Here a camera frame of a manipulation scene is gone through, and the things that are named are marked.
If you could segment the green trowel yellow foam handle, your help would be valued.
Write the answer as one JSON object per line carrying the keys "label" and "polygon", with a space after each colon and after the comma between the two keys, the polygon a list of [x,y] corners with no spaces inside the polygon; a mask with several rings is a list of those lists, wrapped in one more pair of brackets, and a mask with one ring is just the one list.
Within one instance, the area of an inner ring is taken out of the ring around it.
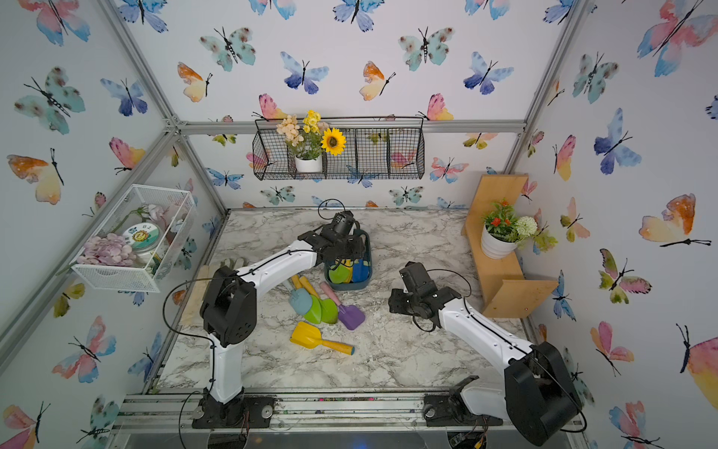
{"label": "green trowel yellow foam handle", "polygon": [[336,267],[329,269],[328,280],[332,282],[332,284],[345,284],[344,281],[347,274],[347,269],[345,269],[342,264],[338,264]]}

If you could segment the light blue trowel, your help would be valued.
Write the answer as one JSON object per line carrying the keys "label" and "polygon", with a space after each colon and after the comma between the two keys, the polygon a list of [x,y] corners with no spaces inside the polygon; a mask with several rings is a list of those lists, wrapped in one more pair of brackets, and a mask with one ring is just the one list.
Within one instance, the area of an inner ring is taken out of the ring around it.
{"label": "light blue trowel", "polygon": [[312,297],[301,285],[295,286],[293,282],[285,280],[282,284],[289,290],[289,304],[300,316],[305,316],[312,308]]}

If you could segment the yellow plastic scoop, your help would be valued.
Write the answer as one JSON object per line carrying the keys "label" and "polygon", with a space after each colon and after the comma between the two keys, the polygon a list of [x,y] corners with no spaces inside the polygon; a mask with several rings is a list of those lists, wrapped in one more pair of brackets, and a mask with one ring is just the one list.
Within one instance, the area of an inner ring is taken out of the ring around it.
{"label": "yellow plastic scoop", "polygon": [[306,349],[314,349],[318,346],[338,351],[346,355],[353,355],[355,348],[349,344],[341,342],[332,342],[332,340],[324,340],[318,327],[314,327],[305,322],[300,322],[295,327],[290,342],[302,346]]}

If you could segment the blue shovel wooden handle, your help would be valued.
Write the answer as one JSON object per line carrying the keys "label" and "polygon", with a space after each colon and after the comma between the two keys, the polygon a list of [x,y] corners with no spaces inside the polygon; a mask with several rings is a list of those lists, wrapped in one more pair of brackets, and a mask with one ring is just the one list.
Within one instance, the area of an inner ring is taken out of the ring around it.
{"label": "blue shovel wooden handle", "polygon": [[366,282],[370,275],[370,261],[366,258],[359,258],[353,261],[352,283],[360,284]]}

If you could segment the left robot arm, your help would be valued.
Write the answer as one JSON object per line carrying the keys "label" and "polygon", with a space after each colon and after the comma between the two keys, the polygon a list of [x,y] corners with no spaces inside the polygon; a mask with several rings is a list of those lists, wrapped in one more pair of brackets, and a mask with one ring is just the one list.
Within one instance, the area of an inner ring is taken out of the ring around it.
{"label": "left robot arm", "polygon": [[208,387],[213,400],[228,404],[244,389],[244,341],[256,328],[258,300],[303,271],[363,256],[366,245],[353,234],[356,227],[351,211],[339,211],[329,223],[299,235],[273,256],[241,269],[215,271],[200,308],[213,351]]}

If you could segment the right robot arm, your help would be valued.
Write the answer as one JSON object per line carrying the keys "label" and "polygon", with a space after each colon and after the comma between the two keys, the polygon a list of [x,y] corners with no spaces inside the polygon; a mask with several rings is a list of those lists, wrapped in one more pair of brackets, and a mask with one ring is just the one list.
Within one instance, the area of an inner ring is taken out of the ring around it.
{"label": "right robot arm", "polygon": [[529,443],[542,446],[559,431],[569,432],[574,418],[584,419],[583,404],[566,362],[548,342],[534,344],[506,331],[477,312],[465,297],[437,287],[428,269],[409,262],[400,271],[404,286],[393,289],[392,314],[413,323],[430,322],[478,352],[500,374],[500,387],[484,387],[469,376],[442,395],[424,399],[423,416],[430,427],[509,423]]}

